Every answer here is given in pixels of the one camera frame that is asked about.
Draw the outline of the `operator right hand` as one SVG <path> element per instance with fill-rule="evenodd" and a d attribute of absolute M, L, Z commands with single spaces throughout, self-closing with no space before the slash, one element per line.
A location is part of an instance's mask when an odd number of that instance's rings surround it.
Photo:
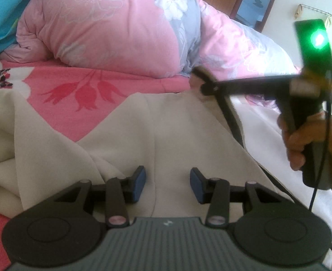
<path fill-rule="evenodd" d="M 326 138 L 326 124 L 324 114 L 318 113 L 311 116 L 298 130 L 290 132 L 282 114 L 277 120 L 282 131 L 282 139 L 286 146 L 287 159 L 290 167 L 297 171 L 305 164 L 306 158 L 303 149 L 310 143 L 322 143 Z M 329 154 L 332 158 L 332 117 L 330 119 Z"/>

